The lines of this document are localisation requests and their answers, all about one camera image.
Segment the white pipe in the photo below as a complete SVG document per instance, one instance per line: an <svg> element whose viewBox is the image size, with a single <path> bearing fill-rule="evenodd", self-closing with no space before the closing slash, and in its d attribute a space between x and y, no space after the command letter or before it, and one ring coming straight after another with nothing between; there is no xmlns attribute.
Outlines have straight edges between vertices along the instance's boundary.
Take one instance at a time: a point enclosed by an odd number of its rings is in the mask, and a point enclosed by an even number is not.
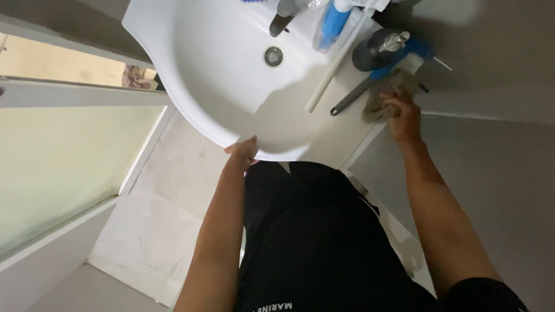
<svg viewBox="0 0 555 312"><path fill-rule="evenodd" d="M362 25L364 24L367 18L368 18L368 15L365 14L365 12L363 12L361 17L359 18L359 21L356 22L355 28L352 29L351 34L347 38L347 41L345 41L345 44L343 45L343 47L341 47L341 50L339 50L339 53L335 57L334 61L331 63L330 68L327 70L326 74L320 81L320 84L318 84L318 86L314 90L312 97L310 97L308 103L306 104L305 110L307 112L312 113L316 108L316 105L318 105L320 98L322 97L322 95L324 94L324 91L326 91L327 89L327 86L330 84L331 80L335 76L335 72L337 71L337 69L339 68L339 65L345 58L347 51L349 51L349 49L351 48L352 43L355 41L356 36L359 34L360 29L362 28Z"/></svg>

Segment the white sink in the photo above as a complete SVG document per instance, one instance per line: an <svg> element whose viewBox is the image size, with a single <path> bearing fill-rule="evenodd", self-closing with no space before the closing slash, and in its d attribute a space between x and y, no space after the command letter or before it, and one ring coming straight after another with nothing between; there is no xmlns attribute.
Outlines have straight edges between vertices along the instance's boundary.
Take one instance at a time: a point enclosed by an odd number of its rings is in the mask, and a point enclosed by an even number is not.
<svg viewBox="0 0 555 312"><path fill-rule="evenodd" d="M258 135L262 160L309 160L339 168L372 128L360 118L366 97L337 117L330 109L368 74L349 53L316 110L304 106L349 35L353 13L327 54L312 50L322 8L297 16L289 33L269 35L278 0L132 0L123 26L151 57L175 106L201 133L225 147ZM360 36L378 29L369 19ZM283 62L271 68L264 52Z"/></svg>

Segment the sink drain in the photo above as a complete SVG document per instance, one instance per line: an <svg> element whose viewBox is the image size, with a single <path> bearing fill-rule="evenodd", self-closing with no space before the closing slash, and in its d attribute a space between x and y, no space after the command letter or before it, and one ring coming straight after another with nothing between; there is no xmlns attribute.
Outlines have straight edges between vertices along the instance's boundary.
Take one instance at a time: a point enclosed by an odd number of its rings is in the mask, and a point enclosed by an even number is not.
<svg viewBox="0 0 555 312"><path fill-rule="evenodd" d="M270 67L277 67L283 61L283 52L278 47L269 47L264 52L264 63Z"/></svg>

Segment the gray brush handle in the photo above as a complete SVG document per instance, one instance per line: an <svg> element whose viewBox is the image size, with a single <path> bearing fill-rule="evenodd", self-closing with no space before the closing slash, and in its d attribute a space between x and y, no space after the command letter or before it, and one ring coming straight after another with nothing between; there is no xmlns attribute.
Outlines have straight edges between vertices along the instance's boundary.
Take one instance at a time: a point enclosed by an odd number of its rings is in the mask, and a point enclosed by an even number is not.
<svg viewBox="0 0 555 312"><path fill-rule="evenodd" d="M364 93L364 91L368 90L373 82L374 80L368 77L359 85L357 85L356 88L349 92L349 94L347 94L341 101L339 101L337 105L335 105L335 107L331 109L330 115L337 116L339 113L341 113L345 108L351 105L352 102L359 98Z"/></svg>

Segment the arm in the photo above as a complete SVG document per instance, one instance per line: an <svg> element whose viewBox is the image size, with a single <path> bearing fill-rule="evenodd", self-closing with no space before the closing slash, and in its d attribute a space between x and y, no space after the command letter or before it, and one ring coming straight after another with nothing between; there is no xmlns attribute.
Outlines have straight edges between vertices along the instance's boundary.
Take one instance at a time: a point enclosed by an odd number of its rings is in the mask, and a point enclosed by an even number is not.
<svg viewBox="0 0 555 312"><path fill-rule="evenodd" d="M244 173L256 154L256 136L231 153L208 206L174 311L231 311L243 234Z"/></svg>
<svg viewBox="0 0 555 312"><path fill-rule="evenodd" d="M412 99L382 97L384 104L400 110L390 119L390 129L403 154L408 198L436 292L441 296L458 281L472 277L501 281L420 137L419 107Z"/></svg>

